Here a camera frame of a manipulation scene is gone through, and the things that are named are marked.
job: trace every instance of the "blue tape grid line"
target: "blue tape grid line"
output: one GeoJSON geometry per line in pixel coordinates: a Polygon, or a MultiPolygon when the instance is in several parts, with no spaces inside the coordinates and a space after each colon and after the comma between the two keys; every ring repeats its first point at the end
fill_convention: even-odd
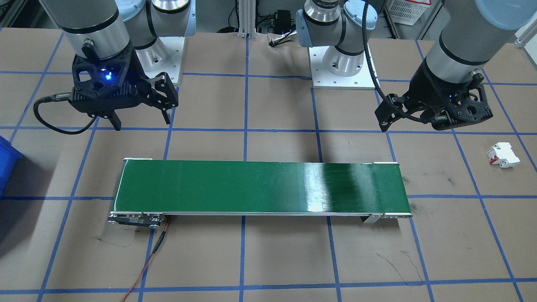
{"type": "MultiPolygon", "coordinates": [[[[28,106],[25,110],[25,112],[23,113],[23,116],[21,117],[19,123],[17,126],[15,127],[6,127],[6,126],[3,126],[3,127],[0,127],[0,128],[8,128],[8,129],[15,129],[13,135],[12,135],[12,138],[11,138],[11,141],[12,139],[14,138],[15,136],[15,133],[18,129],[20,128],[28,128],[28,129],[42,129],[42,128],[45,128],[45,127],[24,127],[24,126],[20,126],[21,124],[21,121],[23,120],[24,118],[24,115],[26,114],[27,110],[28,110],[28,107],[29,105],[31,104],[31,101],[33,100],[33,98],[35,97],[35,94],[37,93],[37,90],[39,89],[39,86],[44,78],[44,76],[46,74],[65,74],[65,75],[70,75],[71,73],[62,73],[62,72],[47,72],[47,69],[50,65],[50,63],[52,62],[52,59],[54,57],[54,54],[56,53],[57,51],[57,48],[60,44],[60,41],[63,37],[63,34],[60,36],[60,39],[54,49],[54,52],[53,52],[53,55],[51,56],[48,64],[47,64],[47,67],[45,69],[44,72],[32,72],[32,71],[0,71],[0,74],[41,74],[41,79],[40,81],[38,82],[38,86],[36,87],[33,95],[32,95],[32,98],[30,99],[29,103],[28,103],[28,106]]],[[[263,75],[225,75],[225,74],[189,74],[189,73],[184,73],[185,75],[209,75],[209,76],[244,76],[245,78],[248,78],[248,77],[267,77],[267,78],[302,78],[304,80],[310,80],[311,78],[310,77],[303,77],[303,76],[263,76],[263,75]]],[[[408,80],[382,80],[381,81],[386,81],[386,82],[408,82],[408,80]]],[[[487,77],[487,81],[488,81],[488,84],[491,85],[491,86],[494,86],[494,85],[528,85],[528,86],[534,86],[534,85],[537,85],[537,84],[534,84],[534,83],[527,83],[527,84],[519,84],[519,83],[493,83],[493,82],[490,82],[490,80],[488,79],[487,77]]],[[[248,85],[248,80],[246,79],[246,88],[245,88],[245,93],[247,94],[248,93],[248,89],[247,89],[247,85],[248,85]]],[[[390,131],[391,133],[441,133],[441,134],[452,134],[454,135],[455,139],[457,140],[458,142],[458,139],[456,138],[456,134],[490,134],[490,135],[500,135],[500,134],[506,134],[506,135],[517,135],[520,139],[520,135],[537,135],[537,133],[518,133],[516,131],[516,129],[514,128],[514,125],[512,124],[509,116],[507,115],[507,112],[505,111],[503,105],[501,104],[501,101],[499,99],[499,97],[497,96],[494,88],[493,89],[493,92],[495,93],[498,101],[500,102],[500,105],[502,106],[502,109],[504,110],[504,113],[505,115],[507,116],[509,122],[511,123],[512,127],[513,127],[513,130],[514,130],[514,133],[489,133],[489,132],[485,132],[485,133],[482,133],[482,132],[455,132],[455,131],[451,131],[451,132],[435,132],[435,131],[390,131]]],[[[247,95],[245,95],[245,120],[247,120],[247,101],[248,101],[248,97],[247,95]]],[[[319,153],[320,153],[320,161],[322,161],[322,154],[321,154],[321,145],[320,145],[320,138],[319,138],[319,133],[322,133],[322,132],[358,132],[358,133],[362,133],[362,132],[365,132],[365,133],[368,133],[368,132],[373,132],[373,133],[381,133],[380,131],[368,131],[368,130],[365,130],[365,131],[362,131],[362,130],[341,130],[341,131],[338,131],[338,130],[319,130],[318,129],[318,123],[317,123],[317,119],[316,119],[316,107],[315,107],[315,97],[314,97],[314,93],[313,93],[313,89],[312,89],[312,101],[313,101],[313,106],[314,106],[314,116],[315,116],[315,121],[316,121],[316,129],[315,130],[267,130],[267,129],[254,129],[254,130],[249,130],[247,129],[247,124],[245,123],[245,129],[204,129],[204,128],[173,128],[171,125],[170,127],[168,128],[137,128],[137,127],[127,127],[125,128],[125,130],[163,130],[163,131],[168,131],[168,139],[166,141],[166,151],[168,150],[168,147],[169,147],[169,140],[170,140],[170,136],[171,136],[171,132],[172,131],[244,131],[245,132],[245,135],[247,132],[315,132],[317,134],[317,137],[318,137],[318,148],[319,148],[319,153]]],[[[175,110],[173,111],[172,113],[172,119],[173,119],[173,116],[175,115],[175,110]]],[[[52,265],[53,265],[53,262],[54,262],[54,258],[55,258],[55,254],[57,252],[57,249],[58,249],[58,246],[59,246],[59,242],[60,242],[60,238],[61,238],[61,234],[63,232],[63,228],[65,226],[65,223],[67,221],[67,216],[68,216],[68,213],[69,213],[69,210],[70,210],[70,207],[71,207],[71,204],[72,204],[72,201],[73,200],[91,200],[91,199],[101,199],[101,200],[112,200],[112,197],[75,197],[74,196],[74,193],[76,191],[76,187],[77,187],[77,184],[78,184],[78,181],[79,181],[79,178],[81,176],[81,173],[82,173],[82,169],[84,167],[84,164],[85,164],[85,160],[87,158],[87,154],[88,154],[88,151],[90,149],[90,146],[91,146],[91,142],[93,140],[93,137],[95,135],[95,132],[96,130],[112,130],[113,128],[111,127],[97,127],[97,123],[91,128],[92,129],[92,133],[91,133],[91,136],[90,136],[90,140],[88,142],[88,145],[86,147],[86,151],[84,153],[84,157],[83,157],[83,161],[81,163],[81,166],[79,168],[79,172],[78,172],[78,175],[77,175],[77,178],[75,180],[75,185],[73,187],[73,191],[71,193],[71,196],[70,197],[7,197],[7,198],[2,198],[2,199],[15,199],[15,200],[34,200],[34,199],[43,199],[43,200],[69,200],[69,203],[68,203],[68,206],[66,208],[66,212],[64,214],[64,217],[62,219],[62,224],[61,224],[61,227],[60,227],[60,231],[59,231],[59,234],[58,234],[58,237],[57,237],[57,240],[56,240],[56,243],[55,243],[55,247],[53,249],[53,253],[52,253],[52,256],[51,256],[51,259],[49,261],[49,266],[47,268],[47,272],[46,272],[46,275],[45,275],[45,278],[43,279],[43,284],[42,284],[42,287],[41,289],[39,290],[0,290],[0,294],[39,294],[39,297],[38,297],[38,301],[40,301],[42,299],[42,295],[44,293],[83,293],[83,292],[102,292],[102,293],[105,293],[105,292],[125,292],[127,289],[46,289],[46,283],[48,281],[48,277],[50,275],[50,271],[52,270],[52,265]]],[[[78,129],[77,127],[65,127],[65,129],[78,129]]],[[[390,151],[392,153],[392,156],[393,158],[395,159],[395,153],[393,151],[393,148],[391,146],[391,140],[389,138],[389,133],[386,133],[386,136],[387,136],[387,139],[388,139],[388,143],[390,145],[390,151]]],[[[535,167],[535,164],[533,162],[533,160],[531,159],[531,157],[529,156],[529,153],[527,152],[527,149],[525,148],[525,146],[523,145],[528,157],[530,158],[530,160],[532,161],[532,164],[534,165],[535,167]]],[[[461,151],[461,155],[463,156],[463,159],[466,161],[466,158],[464,157],[464,154],[463,154],[463,151],[462,151],[462,148],[460,147],[459,145],[459,150],[461,151]]],[[[483,204],[483,199],[485,198],[537,198],[537,196],[514,196],[514,195],[510,195],[510,196],[500,196],[500,195],[480,195],[479,192],[478,192],[478,195],[409,195],[409,198],[479,198],[482,205],[484,206],[483,204]]],[[[488,218],[488,221],[489,221],[489,225],[491,226],[492,228],[492,223],[490,221],[490,218],[488,218]]],[[[332,248],[332,252],[333,252],[333,262],[334,262],[334,270],[335,270],[335,279],[336,279],[336,283],[334,284],[295,284],[295,285],[247,285],[247,286],[244,286],[244,231],[245,231],[245,217],[243,217],[243,221],[242,221],[242,240],[241,240],[241,277],[240,277],[240,286],[206,286],[206,287],[145,287],[145,288],[142,288],[142,289],[135,289],[134,292],[168,292],[168,291],[235,291],[235,290],[240,290],[241,292],[243,292],[244,290],[265,290],[265,289],[294,289],[294,288],[297,288],[297,289],[301,289],[301,288],[339,288],[339,287],[371,287],[371,286],[404,286],[405,284],[403,282],[386,282],[386,283],[343,283],[343,284],[339,284],[339,277],[337,275],[337,261],[336,261],[336,258],[335,258],[335,252],[333,251],[333,238],[332,238],[332,235],[331,235],[331,224],[329,223],[330,221],[330,218],[327,217],[327,223],[329,225],[329,237],[330,237],[330,240],[331,240],[331,248],[332,248]]],[[[412,225],[412,228],[413,228],[413,232],[415,234],[415,240],[416,240],[416,244],[418,246],[418,250],[420,251],[420,248],[419,248],[419,240],[417,238],[417,234],[415,232],[415,227],[414,227],[414,224],[413,224],[413,221],[411,219],[411,225],[412,225]]],[[[507,263],[507,259],[505,258],[505,254],[503,253],[503,251],[501,250],[501,245],[499,245],[499,240],[497,238],[497,236],[495,235],[495,239],[498,243],[498,246],[500,248],[500,251],[502,253],[502,256],[504,258],[504,261],[506,262],[506,265],[508,265],[507,263]]],[[[148,244],[148,252],[150,253],[150,246],[151,244],[149,243],[148,244]]],[[[422,261],[422,267],[424,268],[424,271],[426,270],[425,269],[425,263],[423,261],[423,257],[421,255],[421,252],[420,252],[420,260],[422,261]]],[[[427,281],[427,284],[428,284],[428,287],[430,287],[430,285],[437,285],[437,284],[467,284],[467,283],[505,283],[505,282],[513,282],[516,289],[517,289],[517,294],[519,295],[519,298],[520,300],[522,301],[521,299],[521,295],[520,295],[520,292],[518,290],[518,287],[516,285],[517,282],[537,282],[537,278],[514,278],[512,276],[512,272],[510,271],[510,268],[508,267],[508,270],[510,272],[510,277],[509,279],[507,278],[503,278],[503,279],[468,279],[468,280],[443,280],[443,281],[427,281]]],[[[338,292],[338,301],[340,301],[340,292],[338,292]]]]}
{"type": "MultiPolygon", "coordinates": [[[[457,198],[478,199],[478,195],[451,195],[451,194],[419,194],[407,195],[410,199],[420,198],[457,198]]],[[[537,195],[481,195],[483,199],[537,199],[537,195]]],[[[3,196],[0,200],[113,200],[113,196],[3,196]]]]}
{"type": "Polygon", "coordinates": [[[511,281],[513,283],[514,289],[517,292],[517,295],[518,295],[518,298],[519,298],[520,302],[524,302],[524,300],[522,298],[522,294],[520,293],[520,290],[518,289],[517,282],[514,279],[514,275],[513,275],[513,272],[511,270],[511,266],[509,265],[509,262],[507,261],[507,257],[505,256],[505,253],[503,251],[502,244],[500,243],[498,235],[496,234],[496,230],[494,229],[494,225],[492,225],[492,220],[490,219],[489,213],[487,211],[487,207],[485,206],[485,202],[483,201],[483,198],[481,197],[481,193],[479,192],[479,189],[477,188],[477,183],[476,183],[474,175],[473,175],[473,173],[472,173],[472,171],[470,169],[470,165],[468,164],[468,160],[466,159],[465,153],[462,150],[461,144],[459,142],[459,138],[457,138],[456,134],[453,134],[453,137],[455,138],[455,142],[457,143],[457,146],[458,146],[459,151],[461,153],[462,159],[465,162],[466,169],[468,169],[468,173],[470,174],[471,181],[472,181],[472,183],[474,185],[475,191],[477,192],[477,196],[479,198],[481,206],[483,207],[483,212],[485,214],[485,217],[487,218],[487,222],[488,222],[488,224],[490,226],[490,230],[492,231],[492,235],[494,236],[494,240],[496,241],[496,245],[498,246],[500,254],[502,255],[502,259],[503,259],[503,261],[505,263],[505,267],[507,268],[509,276],[511,277],[511,281]]]}
{"type": "Polygon", "coordinates": [[[332,266],[334,269],[334,287],[336,288],[336,295],[338,302],[342,302],[341,299],[341,284],[339,283],[339,272],[337,270],[336,249],[334,247],[334,238],[332,233],[332,221],[330,216],[326,217],[326,224],[328,225],[328,240],[330,241],[330,253],[332,254],[332,266]]]}
{"type": "MultiPolygon", "coordinates": [[[[248,159],[248,79],[250,65],[250,34],[246,35],[245,39],[245,76],[244,76],[244,146],[243,146],[243,161],[248,159]]],[[[239,263],[239,293],[238,302],[244,301],[244,259],[246,249],[246,216],[241,217],[241,255],[239,263]]]]}
{"type": "MultiPolygon", "coordinates": [[[[18,70],[0,70],[0,74],[31,74],[31,75],[40,75],[43,74],[42,71],[18,71],[18,70]]],[[[71,75],[72,73],[66,71],[47,71],[45,75],[71,75]]],[[[217,74],[217,73],[183,73],[183,75],[190,76],[228,76],[228,77],[246,77],[246,74],[217,74]]],[[[300,75],[287,75],[287,76],[277,76],[277,75],[248,75],[248,77],[260,77],[260,78],[299,78],[302,80],[311,80],[309,76],[300,76],[300,75]]],[[[380,78],[380,82],[403,82],[409,83],[410,80],[396,79],[396,78],[380,78]]],[[[537,83],[504,83],[504,82],[490,82],[485,83],[487,85],[510,85],[510,86],[537,86],[537,83]]]]}
{"type": "MultiPolygon", "coordinates": [[[[151,256],[151,250],[152,250],[152,247],[153,247],[153,238],[154,237],[155,237],[155,229],[152,228],[151,231],[149,232],[149,240],[147,242],[146,262],[149,260],[149,256],[151,256]]],[[[140,281],[140,287],[139,287],[140,288],[140,294],[138,295],[138,302],[143,301],[143,289],[146,287],[147,272],[149,271],[149,266],[146,268],[146,271],[143,272],[142,280],[140,281]]]]}
{"type": "MultiPolygon", "coordinates": [[[[45,126],[0,126],[0,129],[19,129],[19,130],[49,130],[45,126]]],[[[78,130],[80,127],[59,127],[63,130],[78,130]]],[[[97,130],[114,130],[113,127],[96,127],[97,130]]],[[[244,132],[244,128],[179,128],[179,127],[122,127],[122,131],[194,131],[194,132],[244,132]]],[[[317,129],[258,129],[248,128],[247,132],[317,132],[317,129]]],[[[380,130],[350,130],[350,129],[319,129],[320,133],[379,133],[380,130]]],[[[475,132],[475,131],[415,131],[415,130],[388,130],[387,133],[398,134],[437,134],[437,135],[519,135],[519,136],[536,136],[537,132],[475,132]]]]}
{"type": "MultiPolygon", "coordinates": [[[[420,46],[419,46],[418,41],[416,41],[416,46],[418,47],[419,53],[420,53],[420,55],[422,56],[422,59],[423,59],[423,58],[424,58],[424,57],[423,57],[423,53],[422,53],[422,50],[421,50],[421,48],[420,48],[420,46]]],[[[490,83],[490,81],[489,81],[489,79],[488,79],[488,77],[487,77],[485,71],[483,71],[483,75],[487,78],[487,82],[490,83]]],[[[511,122],[511,119],[509,118],[509,115],[507,114],[507,111],[504,109],[504,107],[503,107],[503,105],[502,105],[502,102],[500,101],[498,95],[496,94],[495,89],[494,89],[494,86],[491,85],[491,88],[492,88],[492,90],[494,91],[494,94],[495,94],[495,96],[496,96],[496,98],[497,98],[497,100],[498,100],[500,106],[502,107],[502,110],[504,111],[505,116],[507,117],[509,123],[511,124],[511,127],[513,128],[513,131],[516,133],[517,130],[515,129],[514,124],[511,122]]],[[[466,158],[466,156],[465,156],[464,150],[462,149],[462,146],[461,146],[461,144],[460,144],[459,138],[457,137],[457,134],[455,133],[454,130],[451,130],[451,132],[452,132],[452,134],[453,134],[453,138],[455,139],[455,142],[457,143],[457,147],[459,148],[459,152],[461,153],[462,160],[464,161],[464,163],[465,163],[465,165],[466,165],[466,169],[468,170],[468,174],[470,175],[471,181],[472,181],[472,183],[473,183],[473,185],[474,185],[474,189],[475,189],[475,191],[476,191],[476,193],[477,193],[477,196],[478,196],[478,198],[479,198],[479,201],[480,201],[480,203],[481,203],[481,206],[483,207],[483,213],[485,214],[485,217],[486,217],[487,222],[488,222],[488,224],[489,224],[489,227],[490,227],[490,230],[491,230],[491,232],[492,232],[492,235],[494,236],[494,240],[496,241],[496,245],[498,246],[498,250],[500,251],[500,254],[502,255],[502,259],[503,259],[503,261],[504,261],[504,263],[505,263],[505,267],[507,268],[507,272],[509,273],[509,277],[511,278],[511,282],[513,283],[514,289],[515,289],[515,291],[517,292],[518,299],[520,300],[520,302],[524,302],[524,299],[522,298],[522,294],[520,293],[520,290],[519,290],[519,288],[518,288],[518,284],[517,284],[517,282],[516,282],[515,279],[514,279],[514,275],[513,275],[513,272],[512,272],[512,270],[511,270],[511,266],[509,265],[509,262],[507,261],[507,257],[505,256],[505,253],[504,253],[504,251],[503,251],[502,244],[500,243],[500,240],[499,240],[499,238],[498,238],[498,235],[496,234],[496,230],[495,230],[495,228],[494,228],[494,225],[492,224],[492,220],[490,219],[489,213],[488,213],[488,211],[487,211],[487,207],[485,206],[485,202],[483,201],[483,198],[481,197],[481,193],[480,193],[480,191],[479,191],[479,188],[477,187],[477,183],[476,183],[476,181],[475,181],[474,174],[472,173],[472,171],[471,171],[471,169],[470,169],[470,165],[469,165],[468,160],[467,160],[467,158],[466,158]]],[[[522,139],[520,138],[520,136],[517,135],[517,137],[518,137],[518,139],[520,140],[520,143],[523,144],[522,139]]]]}
{"type": "MultiPolygon", "coordinates": [[[[319,162],[323,162],[323,151],[321,147],[321,135],[319,133],[319,121],[317,118],[317,104],[315,103],[315,90],[310,88],[311,92],[311,104],[313,105],[313,119],[315,122],[315,135],[317,136],[317,151],[319,153],[319,162]]],[[[336,288],[336,297],[338,302],[342,302],[341,287],[339,282],[339,272],[337,268],[336,248],[334,246],[333,232],[332,232],[332,220],[330,216],[326,217],[326,226],[328,228],[328,242],[330,243],[330,254],[332,256],[332,267],[334,272],[334,285],[336,288]]]]}
{"type": "MultiPolygon", "coordinates": [[[[175,88],[175,91],[179,95],[179,87],[175,88]]],[[[171,140],[171,132],[173,128],[173,120],[175,118],[175,111],[177,107],[172,109],[171,116],[170,116],[170,126],[168,127],[168,136],[166,137],[166,146],[164,147],[164,155],[162,156],[163,160],[168,159],[168,150],[170,149],[170,140],[171,140]]],[[[149,232],[149,240],[147,242],[147,251],[146,251],[146,261],[149,260],[149,257],[151,256],[151,251],[153,247],[153,238],[155,237],[155,230],[151,229],[149,232]]],[[[140,281],[140,288],[141,292],[138,295],[138,302],[143,301],[143,289],[146,287],[146,280],[147,280],[147,273],[149,271],[149,266],[147,267],[146,271],[142,274],[142,280],[140,281]]]]}
{"type": "MultiPolygon", "coordinates": [[[[95,120],[95,124],[97,125],[98,123],[99,123],[99,118],[97,118],[95,120]]],[[[88,140],[88,144],[86,146],[86,150],[84,151],[84,156],[82,157],[82,161],[80,163],[80,167],[78,169],[78,173],[77,173],[76,178],[75,178],[75,183],[74,183],[74,185],[72,187],[71,196],[69,198],[69,201],[67,202],[67,207],[66,207],[65,213],[64,213],[63,218],[62,218],[62,222],[61,222],[61,225],[60,225],[60,229],[58,231],[58,235],[56,237],[56,242],[54,243],[54,248],[52,249],[52,254],[51,254],[50,260],[48,262],[47,271],[45,272],[45,277],[43,278],[43,282],[41,284],[41,289],[39,291],[37,302],[41,302],[41,300],[43,299],[43,294],[45,293],[45,289],[47,287],[48,279],[50,277],[50,272],[52,271],[52,266],[54,264],[54,260],[56,259],[56,253],[57,253],[58,248],[60,246],[60,240],[62,238],[63,230],[64,230],[66,222],[67,222],[67,217],[69,215],[69,211],[71,210],[71,205],[72,205],[72,202],[74,200],[76,188],[78,187],[78,182],[80,181],[80,177],[82,175],[82,170],[84,169],[84,165],[86,164],[86,159],[88,158],[88,153],[90,151],[90,147],[91,147],[91,143],[93,141],[93,138],[95,137],[96,130],[97,129],[95,127],[92,129],[91,134],[90,134],[90,138],[88,140]]]]}
{"type": "MultiPolygon", "coordinates": [[[[376,98],[376,102],[380,105],[381,100],[380,100],[380,96],[379,96],[377,91],[375,91],[375,98],[376,98]]],[[[388,132],[386,132],[386,139],[388,141],[388,146],[390,147],[391,159],[394,162],[397,162],[397,156],[395,155],[394,146],[393,146],[393,144],[391,142],[390,134],[388,132]]],[[[432,290],[432,287],[431,287],[431,281],[429,280],[429,274],[427,273],[427,267],[425,265],[425,258],[423,257],[422,247],[419,244],[418,232],[416,231],[416,226],[414,225],[413,218],[411,217],[409,220],[410,220],[410,227],[412,229],[412,234],[414,236],[414,243],[416,244],[416,250],[417,250],[418,256],[419,256],[419,261],[422,264],[423,276],[425,278],[424,283],[427,286],[427,291],[429,293],[429,299],[431,300],[431,302],[434,302],[434,295],[433,295],[433,290],[432,290]]],[[[422,284],[423,284],[422,282],[419,282],[419,283],[417,283],[415,285],[419,286],[419,285],[422,285],[422,284]]]]}
{"type": "MultiPolygon", "coordinates": [[[[517,283],[534,283],[537,278],[516,278],[517,283]]],[[[510,283],[510,278],[492,278],[492,279],[457,279],[457,280],[431,280],[431,285],[444,284],[486,284],[486,283],[510,283]]],[[[366,283],[340,283],[341,288],[358,288],[358,287],[392,287],[392,286],[419,286],[421,281],[405,282],[366,282],[366,283]]],[[[286,284],[286,285],[245,285],[242,286],[244,291],[256,290],[288,290],[288,289],[334,289],[335,283],[321,284],[286,284]]],[[[145,287],[134,289],[133,292],[205,292],[205,291],[239,291],[241,286],[171,286],[171,287],[145,287]]],[[[62,293],[125,293],[128,288],[90,288],[90,289],[46,289],[45,294],[62,294],[62,293]]],[[[40,290],[0,290],[3,294],[39,294],[40,290]]]]}
{"type": "MultiPolygon", "coordinates": [[[[483,69],[483,75],[485,76],[485,78],[487,79],[487,82],[490,83],[490,80],[489,80],[489,76],[487,75],[487,73],[485,72],[485,69],[483,69]]],[[[520,141],[520,144],[522,145],[522,148],[524,149],[524,151],[526,152],[526,155],[528,156],[529,158],[529,161],[532,163],[533,165],[533,169],[535,170],[535,172],[537,172],[537,166],[535,166],[535,162],[533,161],[531,155],[529,154],[528,152],[528,149],[526,148],[526,145],[524,144],[524,142],[522,141],[522,138],[520,137],[520,134],[518,133],[517,129],[515,128],[514,124],[513,124],[513,121],[511,120],[511,118],[509,117],[509,114],[507,114],[507,110],[505,109],[503,103],[502,103],[502,100],[500,99],[500,97],[498,96],[498,93],[496,93],[496,89],[494,88],[494,85],[491,85],[490,86],[491,89],[492,89],[492,92],[494,93],[494,96],[496,96],[496,99],[498,100],[498,103],[500,104],[500,107],[502,107],[502,110],[505,114],[505,117],[507,117],[507,120],[509,121],[509,124],[511,125],[511,127],[513,128],[513,131],[515,132],[516,136],[518,137],[518,140],[520,141]]]]}
{"type": "Polygon", "coordinates": [[[244,146],[243,146],[243,161],[248,158],[248,67],[250,61],[250,44],[248,42],[249,34],[246,35],[246,58],[245,58],[245,75],[244,75],[244,146]]]}
{"type": "Polygon", "coordinates": [[[41,73],[41,77],[39,78],[39,81],[37,82],[37,85],[35,86],[32,96],[30,97],[30,100],[28,100],[28,103],[26,104],[26,108],[24,108],[23,114],[20,116],[19,121],[17,122],[17,125],[15,126],[14,131],[11,134],[11,138],[9,139],[9,142],[13,143],[13,140],[15,139],[15,135],[17,135],[17,132],[19,130],[20,124],[23,123],[24,117],[26,116],[28,109],[32,107],[32,102],[35,98],[35,95],[37,94],[37,91],[39,90],[39,87],[41,86],[41,83],[43,82],[43,79],[45,78],[48,68],[50,67],[50,64],[52,64],[52,60],[54,59],[54,56],[56,55],[56,52],[58,51],[58,48],[60,47],[60,43],[62,39],[63,39],[63,32],[60,35],[60,38],[58,39],[58,42],[56,43],[56,46],[54,47],[54,50],[52,51],[50,58],[48,59],[45,69],[41,73]]]}

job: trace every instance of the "white circuit breaker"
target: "white circuit breaker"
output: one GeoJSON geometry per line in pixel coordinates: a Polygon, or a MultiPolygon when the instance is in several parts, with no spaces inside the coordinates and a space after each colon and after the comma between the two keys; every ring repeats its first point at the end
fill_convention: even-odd
{"type": "Polygon", "coordinates": [[[509,168],[520,163],[520,159],[513,153],[508,142],[494,144],[487,152],[487,156],[491,164],[498,164],[501,168],[509,168]]]}

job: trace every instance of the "conveyor belt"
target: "conveyor belt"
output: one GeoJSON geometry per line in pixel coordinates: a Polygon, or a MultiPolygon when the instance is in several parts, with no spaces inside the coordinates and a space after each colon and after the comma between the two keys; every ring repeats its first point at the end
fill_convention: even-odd
{"type": "Polygon", "coordinates": [[[125,159],[110,221],[157,227],[163,214],[412,216],[397,163],[125,159]]]}

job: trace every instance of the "metal base plate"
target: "metal base plate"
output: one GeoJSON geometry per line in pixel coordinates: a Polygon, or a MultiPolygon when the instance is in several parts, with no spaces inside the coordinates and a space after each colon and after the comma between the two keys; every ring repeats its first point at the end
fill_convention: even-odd
{"type": "Polygon", "coordinates": [[[185,38],[183,37],[162,37],[162,43],[166,46],[166,50],[170,54],[167,60],[160,61],[153,66],[147,67],[142,64],[143,71],[150,78],[156,77],[157,74],[165,71],[170,75],[171,82],[174,85],[179,83],[181,76],[181,68],[183,61],[183,49],[185,46],[185,38]]]}
{"type": "MultiPolygon", "coordinates": [[[[369,75],[369,67],[364,58],[364,64],[358,74],[351,77],[337,76],[325,69],[323,66],[323,56],[329,46],[319,46],[309,48],[309,65],[313,88],[316,89],[357,89],[373,90],[375,86],[369,75]]],[[[373,70],[376,73],[375,64],[371,61],[373,70]]]]}

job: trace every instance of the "blue plastic bin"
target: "blue plastic bin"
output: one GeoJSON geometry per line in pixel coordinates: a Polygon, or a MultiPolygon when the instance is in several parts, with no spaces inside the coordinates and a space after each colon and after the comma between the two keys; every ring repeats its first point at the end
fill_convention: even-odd
{"type": "Polygon", "coordinates": [[[0,136],[0,197],[4,193],[5,185],[8,183],[15,163],[22,157],[21,152],[13,148],[9,141],[0,136]]]}

